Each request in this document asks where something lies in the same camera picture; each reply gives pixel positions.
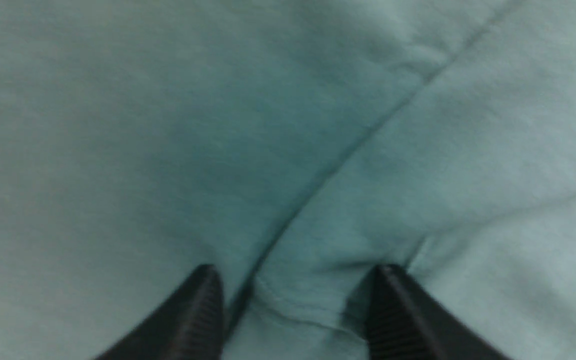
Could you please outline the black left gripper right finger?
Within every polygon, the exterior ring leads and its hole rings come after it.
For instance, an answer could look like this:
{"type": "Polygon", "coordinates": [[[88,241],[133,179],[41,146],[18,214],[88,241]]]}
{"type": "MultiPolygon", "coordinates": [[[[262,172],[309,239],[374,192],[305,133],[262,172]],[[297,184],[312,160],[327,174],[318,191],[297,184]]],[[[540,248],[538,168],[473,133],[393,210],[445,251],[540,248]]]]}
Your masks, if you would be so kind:
{"type": "Polygon", "coordinates": [[[402,267],[374,268],[365,336],[371,360],[504,360],[402,267]]]}

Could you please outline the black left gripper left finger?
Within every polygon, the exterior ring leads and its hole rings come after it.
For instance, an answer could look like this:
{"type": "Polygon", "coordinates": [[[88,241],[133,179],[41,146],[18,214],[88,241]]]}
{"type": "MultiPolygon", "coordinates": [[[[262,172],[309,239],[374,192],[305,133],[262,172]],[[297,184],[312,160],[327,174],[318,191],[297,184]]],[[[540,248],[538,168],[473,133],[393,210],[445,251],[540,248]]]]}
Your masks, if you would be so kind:
{"type": "Polygon", "coordinates": [[[98,360],[219,360],[224,290],[215,265],[201,264],[163,303],[98,360]]]}

